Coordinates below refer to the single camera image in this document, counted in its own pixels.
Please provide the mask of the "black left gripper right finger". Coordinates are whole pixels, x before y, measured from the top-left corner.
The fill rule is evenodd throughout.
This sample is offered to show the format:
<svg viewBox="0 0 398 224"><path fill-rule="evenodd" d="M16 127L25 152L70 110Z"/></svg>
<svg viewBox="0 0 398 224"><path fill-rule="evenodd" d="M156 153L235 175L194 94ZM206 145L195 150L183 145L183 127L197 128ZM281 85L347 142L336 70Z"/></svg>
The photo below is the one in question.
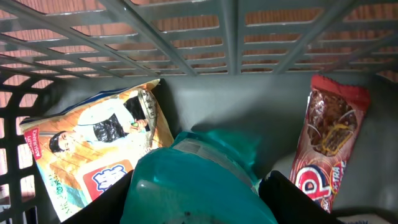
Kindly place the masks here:
<svg viewBox="0 0 398 224"><path fill-rule="evenodd" d="M278 224L341 224L277 170L261 180L259 197Z"/></svg>

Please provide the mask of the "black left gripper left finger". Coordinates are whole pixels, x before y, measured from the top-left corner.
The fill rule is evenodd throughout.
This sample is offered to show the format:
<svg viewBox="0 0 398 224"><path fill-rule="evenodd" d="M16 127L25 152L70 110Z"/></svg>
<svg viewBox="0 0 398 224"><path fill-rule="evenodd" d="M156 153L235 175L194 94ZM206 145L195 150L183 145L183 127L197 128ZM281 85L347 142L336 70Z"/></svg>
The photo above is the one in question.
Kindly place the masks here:
<svg viewBox="0 0 398 224"><path fill-rule="evenodd" d="M62 224L120 223L133 170Z"/></svg>

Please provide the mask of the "large yellow snack bag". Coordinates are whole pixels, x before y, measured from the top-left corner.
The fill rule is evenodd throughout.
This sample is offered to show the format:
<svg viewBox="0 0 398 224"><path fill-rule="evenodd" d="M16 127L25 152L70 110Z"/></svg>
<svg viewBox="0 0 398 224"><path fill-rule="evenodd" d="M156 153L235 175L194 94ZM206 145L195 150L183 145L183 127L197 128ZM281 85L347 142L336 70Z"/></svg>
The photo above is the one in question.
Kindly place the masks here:
<svg viewBox="0 0 398 224"><path fill-rule="evenodd" d="M20 123L60 221L88 206L138 160L174 139L152 90L158 80L101 91Z"/></svg>

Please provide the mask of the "teal liquid bottle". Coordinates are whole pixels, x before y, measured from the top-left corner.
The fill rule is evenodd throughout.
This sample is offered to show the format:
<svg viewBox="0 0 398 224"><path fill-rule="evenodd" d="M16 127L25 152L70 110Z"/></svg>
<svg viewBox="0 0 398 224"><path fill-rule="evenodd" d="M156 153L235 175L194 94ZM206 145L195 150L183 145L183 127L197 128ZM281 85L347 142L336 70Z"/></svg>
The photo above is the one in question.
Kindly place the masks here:
<svg viewBox="0 0 398 224"><path fill-rule="evenodd" d="M276 223L252 170L257 138L181 132L138 160L121 223Z"/></svg>

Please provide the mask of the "red chocolate bar wrapper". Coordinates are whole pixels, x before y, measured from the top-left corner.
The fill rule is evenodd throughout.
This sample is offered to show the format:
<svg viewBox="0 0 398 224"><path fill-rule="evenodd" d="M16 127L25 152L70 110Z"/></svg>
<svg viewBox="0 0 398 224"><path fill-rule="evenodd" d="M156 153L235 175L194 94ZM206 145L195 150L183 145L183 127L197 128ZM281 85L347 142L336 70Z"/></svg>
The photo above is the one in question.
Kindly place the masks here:
<svg viewBox="0 0 398 224"><path fill-rule="evenodd" d="M290 181L332 211L347 163L369 108L367 89L314 75Z"/></svg>

